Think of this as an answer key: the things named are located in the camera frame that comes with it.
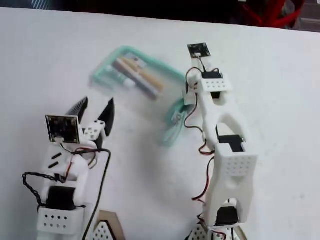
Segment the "black wire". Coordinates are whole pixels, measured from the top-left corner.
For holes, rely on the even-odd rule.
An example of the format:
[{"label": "black wire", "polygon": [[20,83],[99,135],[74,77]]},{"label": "black wire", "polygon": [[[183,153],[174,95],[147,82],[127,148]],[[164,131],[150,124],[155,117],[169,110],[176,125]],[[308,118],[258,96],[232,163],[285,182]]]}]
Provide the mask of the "black wire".
[{"label": "black wire", "polygon": [[108,156],[108,159],[107,159],[107,162],[105,164],[105,168],[104,168],[104,172],[103,172],[103,176],[102,176],[102,180],[101,180],[101,185],[100,185],[100,190],[99,190],[99,194],[98,194],[98,198],[96,200],[96,204],[95,204],[95,207],[93,209],[93,213],[91,215],[91,218],[88,222],[88,225],[86,226],[86,229],[84,231],[84,234],[83,234],[83,237],[82,237],[82,240],[85,240],[86,237],[87,237],[87,234],[88,234],[88,231],[90,229],[90,225],[95,217],[95,214],[96,214],[96,211],[98,209],[98,205],[99,205],[99,202],[100,202],[100,198],[101,198],[101,194],[102,194],[102,189],[104,187],[104,182],[105,182],[105,178],[106,178],[106,174],[107,174],[107,170],[108,170],[108,166],[109,166],[109,162],[110,162],[110,158],[111,158],[111,151],[108,150],[108,149],[104,149],[104,148],[100,148],[100,149],[92,149],[92,150],[87,150],[87,151],[90,151],[90,153],[96,153],[96,152],[107,152],[109,154]]},{"label": "black wire", "polygon": [[60,183],[66,182],[66,180],[64,178],[61,178],[58,176],[50,176],[50,175],[42,174],[42,173],[38,173],[38,172],[28,171],[28,172],[25,172],[24,174],[22,174],[23,185],[25,185],[30,190],[30,192],[35,196],[36,201],[38,203],[38,209],[39,209],[39,207],[45,207],[46,204],[42,202],[39,192],[34,190],[33,187],[28,184],[27,176],[29,176],[29,175],[44,178],[44,179],[49,179],[50,181],[55,181],[55,182],[60,182]]},{"label": "black wire", "polygon": [[62,145],[62,143],[60,143],[59,145],[60,145],[60,147],[61,147],[62,149],[64,149],[64,150],[67,151],[68,153],[72,153],[72,151],[69,151],[68,149],[66,149],[66,148]]},{"label": "black wire", "polygon": [[197,107],[198,107],[198,94],[196,93],[196,94],[195,94],[195,106],[194,106],[194,109],[193,109],[193,110],[189,113],[189,115],[184,119],[183,125],[184,125],[187,129],[198,129],[198,130],[203,134],[204,131],[203,131],[200,127],[195,126],[195,125],[194,125],[194,126],[188,126],[188,125],[187,125],[187,120],[188,120],[188,118],[190,118],[191,115],[194,114],[194,112],[196,111]]},{"label": "black wire", "polygon": [[89,169],[90,169],[90,170],[93,169],[93,168],[97,165],[97,163],[98,163],[98,160],[96,159],[96,160],[95,160],[95,163],[93,164],[93,166],[90,166],[90,165],[89,165]]},{"label": "black wire", "polygon": [[202,67],[203,67],[203,71],[206,72],[207,70],[206,70],[206,67],[205,67],[204,63],[203,63],[202,60],[201,60],[201,57],[198,56],[198,59],[200,60],[200,63],[201,63],[201,65],[202,65]]}]

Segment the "red wire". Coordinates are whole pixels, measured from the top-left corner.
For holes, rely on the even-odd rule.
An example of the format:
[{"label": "red wire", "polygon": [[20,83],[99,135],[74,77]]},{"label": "red wire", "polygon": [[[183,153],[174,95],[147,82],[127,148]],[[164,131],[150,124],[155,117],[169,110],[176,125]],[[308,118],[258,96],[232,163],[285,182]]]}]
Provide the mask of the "red wire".
[{"label": "red wire", "polygon": [[71,160],[70,160],[69,167],[68,167],[68,169],[67,169],[67,171],[66,171],[66,174],[65,174],[65,180],[67,180],[67,178],[68,178],[68,176],[69,176],[69,171],[70,171],[70,169],[71,169],[72,158],[73,158],[73,157],[74,157],[74,156],[72,155]]},{"label": "red wire", "polygon": [[203,200],[201,200],[201,199],[197,199],[196,201],[198,201],[198,202],[203,203],[204,205],[206,205],[206,203],[205,203]]},{"label": "red wire", "polygon": [[226,240],[226,239],[227,239],[227,234],[225,234],[224,232],[220,232],[220,231],[213,231],[213,230],[212,230],[212,232],[214,232],[215,234],[221,234],[221,235],[224,235],[223,240]]},{"label": "red wire", "polygon": [[193,197],[193,198],[192,198],[193,201],[197,201],[197,200],[199,200],[200,198],[202,198],[202,197],[206,194],[206,192],[207,192],[207,190],[208,190],[208,187],[209,187],[209,178],[210,178],[210,176],[209,176],[209,166],[210,166],[210,163],[211,163],[211,161],[212,161],[213,159],[215,159],[215,156],[213,156],[213,157],[210,159],[210,161],[208,162],[208,165],[207,165],[207,167],[206,167],[206,183],[205,183],[204,190],[203,190],[203,192],[202,192],[199,196]]},{"label": "red wire", "polygon": [[205,156],[210,156],[215,153],[215,151],[201,151],[207,145],[207,139],[204,141],[204,144],[199,148],[199,153]]}]

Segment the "white 3d-printed robot arm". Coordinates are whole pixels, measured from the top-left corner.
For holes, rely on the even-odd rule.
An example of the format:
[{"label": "white 3d-printed robot arm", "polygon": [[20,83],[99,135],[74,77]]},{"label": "white 3d-printed robot arm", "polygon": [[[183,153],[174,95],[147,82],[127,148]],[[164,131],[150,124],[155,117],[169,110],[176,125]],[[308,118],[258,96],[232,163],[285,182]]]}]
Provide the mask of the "white 3d-printed robot arm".
[{"label": "white 3d-printed robot arm", "polygon": [[[197,55],[197,47],[194,47],[196,55],[192,56],[190,52],[192,67],[206,73],[194,69],[188,74],[188,84],[196,87],[190,87],[184,99],[188,102],[190,95],[197,94],[203,118],[203,140],[211,151],[215,151],[213,176],[203,211],[204,221],[209,230],[233,228],[248,219],[258,154],[247,122],[237,107],[231,83],[219,70],[211,74],[213,67],[210,68],[210,64],[204,70],[201,60],[208,63],[210,54],[204,57],[201,53]],[[221,123],[233,133],[219,133]]]}]

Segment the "red object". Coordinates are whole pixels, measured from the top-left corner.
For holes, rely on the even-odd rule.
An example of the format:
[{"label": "red object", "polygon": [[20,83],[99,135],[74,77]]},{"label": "red object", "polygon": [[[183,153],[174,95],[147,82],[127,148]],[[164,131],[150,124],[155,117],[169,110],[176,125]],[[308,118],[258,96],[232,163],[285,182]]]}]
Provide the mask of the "red object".
[{"label": "red object", "polygon": [[295,11],[285,17],[279,18],[286,0],[269,0],[263,16],[259,16],[250,9],[247,4],[242,5],[244,17],[248,23],[257,27],[283,28],[299,17],[305,0],[291,0],[295,6]]}]

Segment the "white plastic part with holes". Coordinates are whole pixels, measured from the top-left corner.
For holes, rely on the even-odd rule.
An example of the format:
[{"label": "white plastic part with holes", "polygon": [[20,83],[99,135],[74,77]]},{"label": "white plastic part with holes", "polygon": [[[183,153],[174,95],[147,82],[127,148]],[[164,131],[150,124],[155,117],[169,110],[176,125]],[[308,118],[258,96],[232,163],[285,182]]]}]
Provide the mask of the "white plastic part with holes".
[{"label": "white plastic part with holes", "polygon": [[105,133],[106,123],[104,121],[95,120],[90,123],[84,130],[85,137],[90,141],[95,141],[99,138],[100,133]]},{"label": "white plastic part with holes", "polygon": [[99,222],[98,226],[96,226],[93,232],[92,240],[114,240],[111,230],[106,222]]},{"label": "white plastic part with holes", "polygon": [[204,92],[224,92],[231,91],[232,85],[226,76],[223,78],[217,79],[201,79],[199,82],[199,89],[202,89]]},{"label": "white plastic part with holes", "polygon": [[209,240],[209,238],[205,229],[198,223],[191,231],[187,240]]},{"label": "white plastic part with holes", "polygon": [[[204,63],[210,59],[210,57],[202,58]],[[201,63],[198,59],[193,59],[192,66],[201,68]],[[248,219],[258,153],[249,131],[250,128],[230,91],[231,87],[225,85],[224,91],[219,91],[219,99],[213,99],[211,95],[213,83],[218,80],[208,82],[199,75],[190,74],[193,81],[195,76],[198,77],[196,82],[199,87],[196,90],[190,89],[187,95],[198,94],[198,105],[203,118],[203,136],[208,148],[215,150],[213,177],[206,193],[206,204],[203,209],[204,220],[209,230],[235,227],[239,223],[245,223]],[[216,127],[220,123],[229,127],[234,135],[242,137],[243,152],[233,152],[229,143],[219,143]],[[225,202],[228,199],[236,199],[234,207],[237,210],[238,222],[232,226],[215,226],[218,210],[226,205]]]},{"label": "white plastic part with holes", "polygon": [[82,207],[72,211],[40,207],[37,230],[42,233],[77,236],[82,232],[84,213]]}]

